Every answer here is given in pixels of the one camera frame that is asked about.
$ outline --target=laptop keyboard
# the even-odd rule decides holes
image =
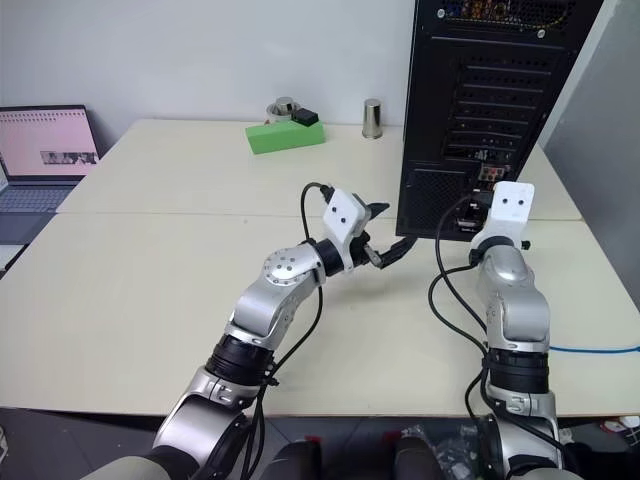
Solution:
[[[12,188],[0,195],[0,213],[55,212],[70,191],[63,188]]]

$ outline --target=black pc case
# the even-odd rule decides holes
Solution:
[[[417,0],[396,231],[433,238],[474,189],[517,179],[602,0]],[[463,204],[441,237],[470,240]]]

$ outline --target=blue cable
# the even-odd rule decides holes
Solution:
[[[598,349],[598,348],[569,348],[569,347],[549,347],[549,349],[555,352],[567,352],[567,353],[595,353],[599,355],[615,355],[620,353],[634,353],[640,352],[640,345],[629,348],[612,348],[612,349]]]

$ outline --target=small cylindrical object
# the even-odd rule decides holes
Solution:
[[[293,104],[293,98],[291,97],[276,98],[276,109],[280,115],[291,115],[294,110]]]
[[[300,108],[291,97],[278,97],[276,101],[267,107],[267,115],[270,123],[286,122],[291,120],[291,114]]]
[[[365,138],[380,138],[382,136],[381,106],[382,104],[377,98],[368,98],[364,101],[362,135]]]

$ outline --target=green block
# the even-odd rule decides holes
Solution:
[[[324,143],[324,128],[321,122],[305,127],[289,120],[248,127],[246,131],[251,150],[256,154]]]

